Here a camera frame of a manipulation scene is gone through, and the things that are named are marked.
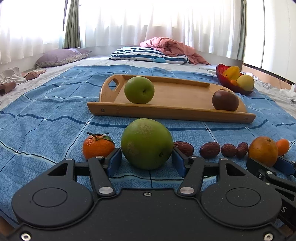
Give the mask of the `blue checked blanket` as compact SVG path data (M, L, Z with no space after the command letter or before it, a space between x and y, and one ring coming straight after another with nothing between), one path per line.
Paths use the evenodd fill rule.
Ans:
M99 98L107 77L114 74L151 75L217 83L216 77L194 70L177 71L128 65L76 66L22 94L1 110L1 217L18 222L11 207L16 191L65 158L84 162L82 145L87 133L108 133L117 147L131 118L95 116L87 103ZM295 118L269 96L254 91L241 96L256 115L250 124L162 120L175 141L193 145L195 155L211 141L221 145L250 144L256 137L287 139L285 155L295 160Z

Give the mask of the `green drape right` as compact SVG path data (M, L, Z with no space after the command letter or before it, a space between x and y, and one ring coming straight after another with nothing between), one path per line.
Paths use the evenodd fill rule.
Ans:
M246 0L241 0L240 35L237 60L243 61L246 42L247 6Z

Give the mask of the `tangerine with leaf stem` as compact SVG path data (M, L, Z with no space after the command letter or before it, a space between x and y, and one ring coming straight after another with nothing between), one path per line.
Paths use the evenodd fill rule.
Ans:
M87 132L87 134L89 136L82 146L82 152L86 160L96 156L107 157L115 149L115 143L109 133Z

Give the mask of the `small orange in bowl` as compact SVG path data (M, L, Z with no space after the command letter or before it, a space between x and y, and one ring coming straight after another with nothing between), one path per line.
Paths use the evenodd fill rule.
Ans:
M237 81L236 80L230 80L230 83L232 84L232 85L234 85L234 86L238 86L238 83L237 83Z

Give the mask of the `green drape left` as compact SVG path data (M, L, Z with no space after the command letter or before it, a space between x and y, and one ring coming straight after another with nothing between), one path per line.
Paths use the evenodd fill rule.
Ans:
M79 0L65 1L64 22L65 37L63 48L81 47L80 25L79 25Z

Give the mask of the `purple floral pillow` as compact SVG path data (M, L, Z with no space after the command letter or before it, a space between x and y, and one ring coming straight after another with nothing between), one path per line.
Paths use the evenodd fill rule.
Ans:
M44 53L35 63L35 68L56 67L85 59L91 53L83 48L56 49Z

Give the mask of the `green drape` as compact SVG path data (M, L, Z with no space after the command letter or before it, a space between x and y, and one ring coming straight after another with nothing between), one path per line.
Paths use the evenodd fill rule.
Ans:
M79 0L65 1L64 22L65 37L63 48L81 47L80 25L79 25Z
M237 60L243 61L246 42L247 6L246 0L241 0L240 35Z

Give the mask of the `pink crumpled quilt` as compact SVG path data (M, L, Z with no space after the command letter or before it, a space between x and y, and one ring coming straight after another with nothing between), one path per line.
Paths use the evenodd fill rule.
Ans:
M149 40L140 43L141 47L154 48L163 54L171 57L176 57L178 55L185 55L189 59L191 64L206 64L210 63L205 60L197 51L190 46L187 46L176 40L167 37L154 37Z

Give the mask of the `yellow lemon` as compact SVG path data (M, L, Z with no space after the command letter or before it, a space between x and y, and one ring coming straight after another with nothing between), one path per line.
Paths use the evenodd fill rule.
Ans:
M238 86L245 91L252 91L254 87L254 79L250 75L243 74L236 80Z

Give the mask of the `red date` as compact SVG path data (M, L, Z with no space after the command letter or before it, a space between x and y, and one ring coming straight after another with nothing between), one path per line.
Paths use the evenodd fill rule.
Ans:
M237 158L242 159L245 157L247 152L248 152L248 144L246 142L240 143L237 146L236 156Z
M188 142L176 141L174 147L178 148L187 157L194 154L194 147Z
M204 159L211 159L220 153L220 145L217 142L208 142L200 148L200 155Z
M232 158L237 154L237 148L233 144L224 144L221 147L221 153L224 157Z

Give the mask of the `large green apple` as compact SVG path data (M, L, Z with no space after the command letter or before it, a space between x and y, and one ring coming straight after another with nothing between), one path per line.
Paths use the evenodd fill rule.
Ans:
M168 129L160 122L139 118L131 122L121 137L121 150L129 163L144 170L161 167L174 147Z

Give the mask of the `small kumquat orange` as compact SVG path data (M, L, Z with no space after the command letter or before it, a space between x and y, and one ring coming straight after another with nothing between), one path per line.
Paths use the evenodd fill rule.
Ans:
M290 148L290 144L288 142L288 140L282 138L281 140L276 142L277 148L278 148L278 155L279 156L283 156L285 155L289 148Z

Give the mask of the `wooden serving tray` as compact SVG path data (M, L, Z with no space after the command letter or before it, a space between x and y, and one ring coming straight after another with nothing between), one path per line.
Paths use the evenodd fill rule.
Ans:
M132 75L112 75L100 90L99 101L88 102L94 115L126 116L135 118L161 118L188 121L216 121L225 123L251 123L256 115L249 113L239 101L235 111L217 110L212 96L223 87L200 81L150 76L154 97L149 103L131 103L124 87Z

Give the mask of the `red glass fruit bowl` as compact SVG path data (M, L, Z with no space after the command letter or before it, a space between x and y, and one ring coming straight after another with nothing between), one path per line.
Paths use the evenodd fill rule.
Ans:
M243 88L233 85L224 75L223 72L230 68L230 66L226 66L224 64L218 64L216 66L216 76L219 80L219 82L221 83L222 86L232 90L233 92L238 92L242 95L248 96L250 95L254 89L250 90L250 91L246 91Z

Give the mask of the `large orange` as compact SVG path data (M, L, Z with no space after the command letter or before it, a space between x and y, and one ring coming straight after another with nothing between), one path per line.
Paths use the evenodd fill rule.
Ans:
M272 167L278 159L276 142L269 137L255 138L248 148L248 158Z

